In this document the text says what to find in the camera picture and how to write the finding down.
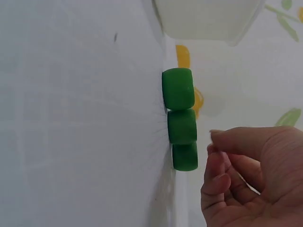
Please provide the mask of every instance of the finger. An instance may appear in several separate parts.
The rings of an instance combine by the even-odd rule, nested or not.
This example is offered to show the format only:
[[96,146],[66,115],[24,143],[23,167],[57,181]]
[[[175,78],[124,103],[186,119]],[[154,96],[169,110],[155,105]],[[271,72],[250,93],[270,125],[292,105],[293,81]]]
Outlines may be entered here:
[[209,144],[207,146],[207,154],[210,155],[212,153],[219,152],[218,148],[214,146],[214,144]]
[[236,199],[233,197],[231,190],[227,190],[224,193],[224,200],[227,206],[241,206],[241,203],[236,201]]
[[201,210],[206,220],[224,209],[227,205],[224,200],[224,193],[228,190],[231,179],[228,174],[219,175],[201,188]]
[[[221,155],[222,159],[223,159],[223,162],[224,162],[224,171],[225,173],[230,169],[231,167],[231,162],[227,156],[227,154],[225,152],[219,152],[219,154]],[[231,190],[227,190],[225,193],[224,193],[224,200],[227,204],[227,206],[240,206],[241,203],[239,203],[235,198],[234,196],[232,195],[232,192]]]
[[228,190],[231,179],[225,174],[222,156],[211,154],[206,163],[204,184],[201,188],[201,209],[208,220],[226,207],[224,193]]
[[246,182],[240,177],[239,173],[232,166],[227,154],[225,152],[221,152],[221,154],[224,159],[225,171],[231,178],[230,191],[233,198],[242,205],[253,201],[259,195],[252,191]]
[[242,155],[229,154],[228,157],[244,180],[258,192],[263,192],[265,183],[260,162]]
[[204,173],[204,182],[208,182],[218,175],[225,173],[223,158],[218,153],[210,154],[207,158],[206,169]]
[[266,142],[287,129],[286,127],[240,127],[227,131],[211,130],[211,139],[219,150],[260,160]]

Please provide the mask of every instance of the fingernail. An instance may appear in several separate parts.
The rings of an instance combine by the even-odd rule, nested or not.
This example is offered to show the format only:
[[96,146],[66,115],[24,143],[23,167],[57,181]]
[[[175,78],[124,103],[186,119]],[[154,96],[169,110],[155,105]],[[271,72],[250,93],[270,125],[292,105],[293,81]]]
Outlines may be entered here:
[[216,176],[213,181],[220,181],[221,177],[223,177],[225,174],[221,174],[221,175],[218,175]]
[[217,130],[217,129],[212,129],[209,131],[211,134],[217,134],[217,133],[220,133],[220,132],[223,132],[222,130]]

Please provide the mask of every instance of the hand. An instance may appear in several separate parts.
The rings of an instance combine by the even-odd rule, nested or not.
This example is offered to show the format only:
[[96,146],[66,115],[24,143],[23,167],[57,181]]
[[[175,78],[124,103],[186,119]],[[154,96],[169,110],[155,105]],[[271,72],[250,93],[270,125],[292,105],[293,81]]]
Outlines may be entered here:
[[201,188],[208,227],[303,226],[302,131],[235,128],[211,138]]

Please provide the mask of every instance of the yellow flower pattern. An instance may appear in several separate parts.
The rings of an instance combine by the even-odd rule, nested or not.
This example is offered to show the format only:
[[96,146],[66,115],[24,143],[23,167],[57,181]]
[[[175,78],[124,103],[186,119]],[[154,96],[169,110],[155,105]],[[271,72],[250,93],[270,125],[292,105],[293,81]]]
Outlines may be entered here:
[[[184,45],[176,45],[178,67],[179,68],[190,68],[190,52]],[[202,93],[195,87],[195,104],[193,110],[196,113],[196,119],[199,117],[199,111],[204,104],[204,98]]]
[[299,20],[301,23],[303,23],[303,7],[299,8],[299,13],[298,13]]

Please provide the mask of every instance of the plastic container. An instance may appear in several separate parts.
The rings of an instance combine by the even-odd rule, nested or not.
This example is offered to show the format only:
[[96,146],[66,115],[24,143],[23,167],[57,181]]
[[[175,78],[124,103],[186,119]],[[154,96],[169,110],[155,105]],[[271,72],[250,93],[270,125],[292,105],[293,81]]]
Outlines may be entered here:
[[155,0],[164,31],[175,39],[222,40],[236,45],[265,0]]

